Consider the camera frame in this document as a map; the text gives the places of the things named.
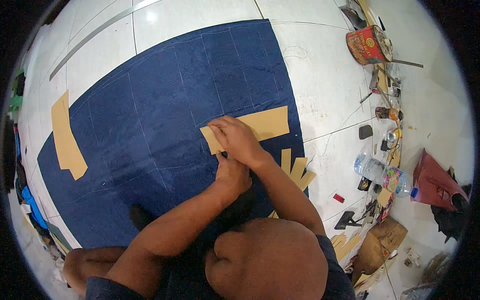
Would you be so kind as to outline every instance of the forearm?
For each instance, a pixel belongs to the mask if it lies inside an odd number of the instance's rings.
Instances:
[[[223,186],[214,182],[203,193],[162,215],[133,240],[158,256],[176,256],[190,246],[224,208],[235,201]]]
[[[265,186],[280,218],[298,222],[315,234],[325,235],[322,220],[315,206],[269,153],[265,152],[259,163],[251,168]]]

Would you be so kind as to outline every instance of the plastic water bottle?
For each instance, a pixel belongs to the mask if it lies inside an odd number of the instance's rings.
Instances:
[[[383,162],[360,154],[353,165],[355,172],[376,184],[382,185],[387,190],[402,198],[417,196],[418,189],[412,188],[412,178],[402,170],[384,164]]]

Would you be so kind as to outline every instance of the leg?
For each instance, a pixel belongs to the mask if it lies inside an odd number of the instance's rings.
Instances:
[[[63,274],[68,284],[78,294],[85,296],[87,279],[104,276],[123,254],[124,247],[104,247],[94,249],[78,248],[65,257]]]

